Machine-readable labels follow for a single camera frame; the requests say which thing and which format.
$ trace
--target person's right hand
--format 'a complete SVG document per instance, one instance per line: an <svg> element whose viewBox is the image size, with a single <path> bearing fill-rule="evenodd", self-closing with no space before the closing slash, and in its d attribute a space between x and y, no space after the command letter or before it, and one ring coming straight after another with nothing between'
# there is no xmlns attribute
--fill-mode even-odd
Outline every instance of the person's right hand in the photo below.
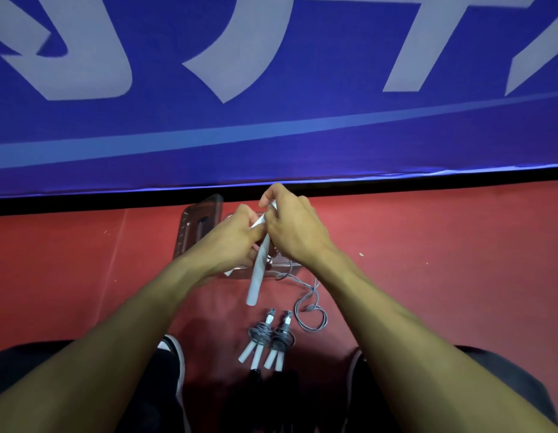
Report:
<svg viewBox="0 0 558 433"><path fill-rule="evenodd" d="M277 209L271 202L276 200ZM265 222L275 247L286 257L312 268L335 245L305 196L295 196L281 183L271 185L259 201L267 207Z"/></svg>

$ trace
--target red mat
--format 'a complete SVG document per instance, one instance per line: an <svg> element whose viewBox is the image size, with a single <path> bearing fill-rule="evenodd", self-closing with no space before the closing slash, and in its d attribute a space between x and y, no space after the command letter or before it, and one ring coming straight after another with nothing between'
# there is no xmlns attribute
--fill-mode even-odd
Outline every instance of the red mat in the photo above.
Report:
<svg viewBox="0 0 558 433"><path fill-rule="evenodd" d="M534 374L558 409L558 181L311 202L333 240L382 289L450 342L495 351ZM225 204L225 213L236 206ZM183 209L0 218L0 350L76 338L104 319L170 261ZM247 288L215 280L191 294L172 326L187 361L194 431L215 429L229 385L246 374L236 360L246 329L265 309L290 309L304 293L289 281L265 281L250 308ZM295 327L286 362L321 399L325 431L336 431L355 342L322 287L321 294L327 328Z"/></svg>

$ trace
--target shoe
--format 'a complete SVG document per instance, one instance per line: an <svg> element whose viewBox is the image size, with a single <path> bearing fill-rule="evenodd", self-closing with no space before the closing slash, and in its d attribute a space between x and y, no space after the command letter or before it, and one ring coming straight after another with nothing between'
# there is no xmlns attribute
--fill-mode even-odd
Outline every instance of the shoe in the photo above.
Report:
<svg viewBox="0 0 558 433"><path fill-rule="evenodd" d="M401 432L365 356L357 350L347 373L347 418L343 423L342 432L356 433L379 429L388 433Z"/></svg>
<svg viewBox="0 0 558 433"><path fill-rule="evenodd" d="M166 351L171 352L175 357L177 357L178 364L179 364L179 375L177 381L177 401L181 405L182 408L182 415L184 418L185 423L185 433L191 433L191 428L189 426L189 420L187 419L187 412L185 411L185 407L182 404L182 384L185 381L185 357L182 355L181 344L177 341L175 336L171 336L170 334L166 334L163 336L162 340L160 341L159 345L157 346L158 349L164 349Z"/></svg>

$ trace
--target blue banner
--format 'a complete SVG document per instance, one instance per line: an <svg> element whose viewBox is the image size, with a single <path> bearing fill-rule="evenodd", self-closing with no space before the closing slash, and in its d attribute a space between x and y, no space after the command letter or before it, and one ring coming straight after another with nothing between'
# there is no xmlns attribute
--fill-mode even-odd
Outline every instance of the blue banner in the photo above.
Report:
<svg viewBox="0 0 558 433"><path fill-rule="evenodd" d="M0 0L0 197L558 166L558 0Z"/></svg>

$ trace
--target person's left hand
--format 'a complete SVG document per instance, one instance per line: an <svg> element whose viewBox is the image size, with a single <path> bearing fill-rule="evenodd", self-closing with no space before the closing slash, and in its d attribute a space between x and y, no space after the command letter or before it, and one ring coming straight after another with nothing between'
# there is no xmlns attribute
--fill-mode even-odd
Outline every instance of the person's left hand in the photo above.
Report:
<svg viewBox="0 0 558 433"><path fill-rule="evenodd" d="M247 205L239 205L235 213L223 220L179 258L192 265L206 278L237 266L252 267L257 251L255 242L267 232L265 224L250 229L259 217Z"/></svg>

